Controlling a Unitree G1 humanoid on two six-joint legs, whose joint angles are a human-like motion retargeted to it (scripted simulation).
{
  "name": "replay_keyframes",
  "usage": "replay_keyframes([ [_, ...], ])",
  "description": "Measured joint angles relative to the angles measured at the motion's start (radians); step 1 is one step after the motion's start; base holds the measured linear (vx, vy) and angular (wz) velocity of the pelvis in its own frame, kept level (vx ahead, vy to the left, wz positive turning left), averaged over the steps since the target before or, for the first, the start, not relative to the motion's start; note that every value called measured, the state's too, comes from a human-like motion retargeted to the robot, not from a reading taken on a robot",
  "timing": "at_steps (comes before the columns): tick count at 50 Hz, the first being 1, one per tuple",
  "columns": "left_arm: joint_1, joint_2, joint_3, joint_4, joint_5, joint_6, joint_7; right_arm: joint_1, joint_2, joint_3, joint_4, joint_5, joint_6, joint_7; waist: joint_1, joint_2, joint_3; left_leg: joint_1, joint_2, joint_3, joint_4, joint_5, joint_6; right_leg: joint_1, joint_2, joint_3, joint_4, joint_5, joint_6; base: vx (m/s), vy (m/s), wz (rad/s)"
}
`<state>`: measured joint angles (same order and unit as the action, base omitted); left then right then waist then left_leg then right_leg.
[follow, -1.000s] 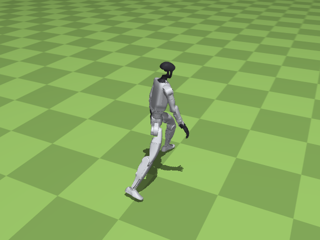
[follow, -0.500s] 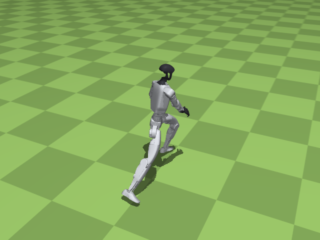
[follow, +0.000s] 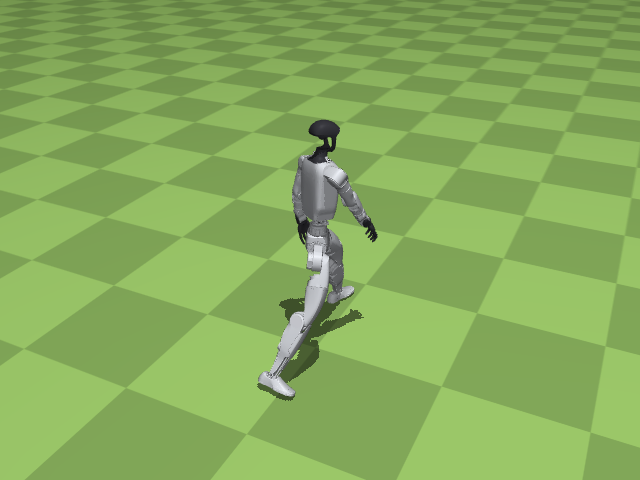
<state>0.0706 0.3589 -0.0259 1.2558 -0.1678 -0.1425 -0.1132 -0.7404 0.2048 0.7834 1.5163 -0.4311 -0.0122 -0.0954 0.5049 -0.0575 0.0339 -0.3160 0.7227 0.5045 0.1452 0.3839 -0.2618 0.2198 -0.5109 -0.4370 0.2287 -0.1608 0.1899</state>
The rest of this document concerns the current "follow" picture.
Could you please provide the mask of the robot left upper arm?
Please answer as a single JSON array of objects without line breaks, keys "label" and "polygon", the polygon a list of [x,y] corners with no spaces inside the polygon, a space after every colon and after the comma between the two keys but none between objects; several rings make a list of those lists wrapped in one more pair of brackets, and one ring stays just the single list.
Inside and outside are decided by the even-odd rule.
[{"label": "robot left upper arm", "polygon": [[295,181],[294,181],[294,185],[293,185],[293,189],[292,192],[294,194],[294,196],[298,199],[301,199],[301,168],[302,168],[302,162],[303,160],[307,157],[308,155],[302,155],[299,157],[298,159],[298,170],[295,176]]}]

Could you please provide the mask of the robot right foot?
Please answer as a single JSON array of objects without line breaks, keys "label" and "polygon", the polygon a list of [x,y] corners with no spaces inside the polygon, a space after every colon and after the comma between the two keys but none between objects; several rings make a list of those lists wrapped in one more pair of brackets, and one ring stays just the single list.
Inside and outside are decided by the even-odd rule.
[{"label": "robot right foot", "polygon": [[[272,374],[270,374],[270,376],[272,376]],[[270,378],[269,371],[262,372],[258,378],[258,382],[285,396],[292,397],[295,395],[295,390],[287,385],[280,376],[276,377],[276,379]]]}]

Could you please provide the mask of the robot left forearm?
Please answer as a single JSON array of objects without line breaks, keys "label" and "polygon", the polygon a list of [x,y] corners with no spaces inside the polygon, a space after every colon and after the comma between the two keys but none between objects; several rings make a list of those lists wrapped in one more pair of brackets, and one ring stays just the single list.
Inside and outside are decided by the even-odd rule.
[{"label": "robot left forearm", "polygon": [[295,213],[295,216],[298,217],[299,222],[303,222],[307,219],[306,215],[304,215],[303,213],[303,207],[302,207],[302,201],[301,199],[298,199],[294,196],[293,192],[292,192],[292,202],[294,204],[294,210],[293,212]]}]

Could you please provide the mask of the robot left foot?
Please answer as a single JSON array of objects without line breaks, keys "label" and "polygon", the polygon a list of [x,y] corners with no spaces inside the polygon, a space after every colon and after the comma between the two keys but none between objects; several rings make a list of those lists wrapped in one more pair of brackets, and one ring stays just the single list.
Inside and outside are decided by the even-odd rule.
[{"label": "robot left foot", "polygon": [[[341,287],[340,287],[340,290],[341,290]],[[349,295],[351,295],[352,293],[354,293],[354,287],[353,287],[353,286],[345,286],[345,287],[342,287],[342,290],[343,290],[343,291],[342,291],[342,292],[340,292],[339,294],[336,294],[336,292],[331,291],[331,292],[328,294],[327,302],[328,302],[328,303],[336,303],[336,302],[337,302],[337,301],[339,301],[340,299],[342,299],[342,298],[346,298],[346,297],[348,297]]]}]

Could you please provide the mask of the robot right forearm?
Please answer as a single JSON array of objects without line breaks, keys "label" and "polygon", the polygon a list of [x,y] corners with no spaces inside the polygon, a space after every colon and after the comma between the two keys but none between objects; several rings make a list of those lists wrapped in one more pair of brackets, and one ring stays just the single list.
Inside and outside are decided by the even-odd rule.
[{"label": "robot right forearm", "polygon": [[360,200],[359,200],[359,198],[358,198],[358,196],[357,196],[355,191],[353,191],[353,195],[354,195],[354,199],[355,199],[357,204],[355,206],[353,206],[353,207],[348,207],[348,208],[352,212],[352,214],[354,215],[354,217],[356,218],[358,223],[361,226],[364,226],[362,224],[362,222],[364,220],[366,220],[366,219],[368,219],[370,221],[370,218],[367,216],[364,208],[362,207],[362,203],[360,202]]}]

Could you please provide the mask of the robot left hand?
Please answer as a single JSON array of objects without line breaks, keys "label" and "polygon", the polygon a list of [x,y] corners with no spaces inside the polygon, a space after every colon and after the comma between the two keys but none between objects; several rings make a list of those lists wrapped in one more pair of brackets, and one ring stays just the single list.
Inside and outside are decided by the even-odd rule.
[{"label": "robot left hand", "polygon": [[[306,217],[307,217],[307,216],[306,216]],[[302,243],[305,245],[305,242],[303,241],[302,235],[303,235],[303,237],[304,237],[304,239],[305,239],[305,241],[306,241],[306,235],[305,235],[305,233],[307,234],[307,230],[308,230],[308,228],[309,228],[310,223],[309,223],[308,219],[306,219],[305,221],[303,221],[303,222],[301,222],[301,223],[300,223],[300,222],[299,222],[298,217],[297,217],[297,216],[295,216],[295,218],[296,218],[296,222],[297,222],[297,224],[298,224],[298,232],[299,232],[300,240],[301,240],[301,241],[302,241]],[[301,234],[301,233],[302,233],[302,234]]]}]

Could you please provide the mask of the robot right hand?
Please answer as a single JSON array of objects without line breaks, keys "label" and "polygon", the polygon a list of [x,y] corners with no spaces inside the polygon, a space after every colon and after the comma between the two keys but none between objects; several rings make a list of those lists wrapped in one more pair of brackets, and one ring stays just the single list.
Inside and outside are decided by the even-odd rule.
[{"label": "robot right hand", "polygon": [[[368,219],[364,220],[364,221],[362,222],[362,224],[364,225],[363,227],[365,227],[365,228],[366,228],[366,227],[368,227],[368,230],[367,230],[367,232],[366,232],[365,234],[368,234],[368,233],[371,231],[371,232],[370,232],[370,235],[368,236],[368,238],[370,238],[370,237],[372,236],[372,237],[370,238],[370,240],[372,240],[372,239],[374,238],[374,239],[372,240],[372,242],[374,242],[374,241],[376,240],[376,238],[377,238],[377,233],[376,233],[375,228],[374,228],[374,226],[373,226],[373,224],[372,224],[372,222],[371,222],[371,219],[370,219],[370,221],[369,221]],[[373,235],[372,235],[372,234],[373,234]]]}]

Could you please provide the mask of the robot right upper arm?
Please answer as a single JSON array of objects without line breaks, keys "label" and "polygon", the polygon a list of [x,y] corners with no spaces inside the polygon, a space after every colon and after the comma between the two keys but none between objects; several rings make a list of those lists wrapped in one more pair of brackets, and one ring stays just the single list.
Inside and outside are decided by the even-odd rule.
[{"label": "robot right upper arm", "polygon": [[344,170],[338,167],[328,167],[323,176],[327,179],[328,183],[336,188],[341,201],[344,206],[353,207],[357,203],[354,199],[353,191],[348,181],[348,175]]}]

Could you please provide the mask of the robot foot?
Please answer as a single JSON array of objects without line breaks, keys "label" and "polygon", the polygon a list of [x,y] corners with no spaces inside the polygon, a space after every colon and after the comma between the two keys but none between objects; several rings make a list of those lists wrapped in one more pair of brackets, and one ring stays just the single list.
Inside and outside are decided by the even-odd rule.
[{"label": "robot foot", "polygon": [[[272,376],[272,374],[270,374],[270,376]],[[276,377],[276,379],[270,378],[269,371],[262,372],[258,378],[258,382],[285,396],[292,397],[295,395],[295,390],[287,385],[280,376]]]},{"label": "robot foot", "polygon": [[[340,287],[340,290],[341,290],[341,287]],[[328,303],[336,303],[336,302],[337,302],[337,301],[339,301],[340,299],[342,299],[342,298],[346,298],[346,297],[348,297],[349,295],[351,295],[352,293],[354,293],[354,287],[353,287],[353,286],[345,286],[345,287],[342,287],[342,290],[343,290],[343,291],[342,291],[342,292],[340,292],[339,294],[336,294],[336,292],[331,291],[331,292],[328,294],[327,302],[328,302]]]}]

